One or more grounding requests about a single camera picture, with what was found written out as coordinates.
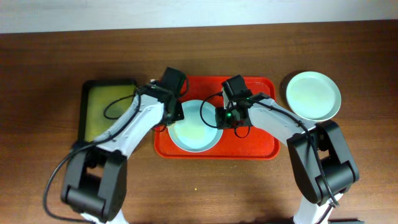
light blue plate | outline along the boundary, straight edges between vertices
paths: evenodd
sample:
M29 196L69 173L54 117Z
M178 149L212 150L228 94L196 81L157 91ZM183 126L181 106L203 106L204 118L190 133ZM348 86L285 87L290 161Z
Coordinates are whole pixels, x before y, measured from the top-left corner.
M190 100L182 103L184 119L168 127L169 135L174 144L188 152L203 152L217 144L223 135L222 129L207 126L200 119L202 100ZM216 126L215 107L205 103L202 109L203 119Z

white backdrop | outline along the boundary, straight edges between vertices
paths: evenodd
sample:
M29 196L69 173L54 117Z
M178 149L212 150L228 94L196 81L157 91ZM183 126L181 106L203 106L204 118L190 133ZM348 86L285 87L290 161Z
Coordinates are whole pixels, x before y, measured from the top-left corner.
M398 19L397 0L0 0L0 33Z

table surface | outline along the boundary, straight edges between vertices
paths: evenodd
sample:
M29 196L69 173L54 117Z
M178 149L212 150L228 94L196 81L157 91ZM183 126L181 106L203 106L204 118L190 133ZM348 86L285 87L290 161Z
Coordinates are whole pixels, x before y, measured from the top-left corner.
M398 219L398 22L366 21L0 35L1 222L58 223L44 213L42 193L76 139L84 81L143 84L166 67L263 76L277 90L291 72L327 74L343 99L334 120L361 175L331 217ZM64 173L49 205L78 218L60 202ZM154 133L129 159L127 186L123 211L132 223L289 218L302 197L285 146L271 161L164 159Z

white plate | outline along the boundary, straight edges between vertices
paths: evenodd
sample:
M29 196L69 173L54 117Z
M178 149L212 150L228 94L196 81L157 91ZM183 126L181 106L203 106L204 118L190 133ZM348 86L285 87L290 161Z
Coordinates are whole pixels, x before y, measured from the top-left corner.
M184 119L168 127L174 144L188 152L203 152L211 149L220 140L223 130L211 128L200 119L202 100L190 100L182 103ZM203 119L216 126L215 107L205 103L202 109Z
M318 72L294 76L286 88L286 99L294 113L313 121L326 121L337 114L341 95L329 77Z

wooden table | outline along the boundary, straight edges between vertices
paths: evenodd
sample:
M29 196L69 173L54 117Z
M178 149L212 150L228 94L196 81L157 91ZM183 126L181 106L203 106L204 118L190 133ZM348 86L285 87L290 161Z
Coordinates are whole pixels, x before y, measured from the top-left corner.
M143 84L167 66L260 75L277 88L297 70L327 74L343 98L334 120L361 174L332 218L398 220L398 22L368 21L0 35L0 222L58 223L45 215L42 193L76 139L84 81ZM60 202L63 174L50 208L78 218ZM163 159L153 133L130 158L127 184L132 223L288 218L301 199L284 146L271 161Z

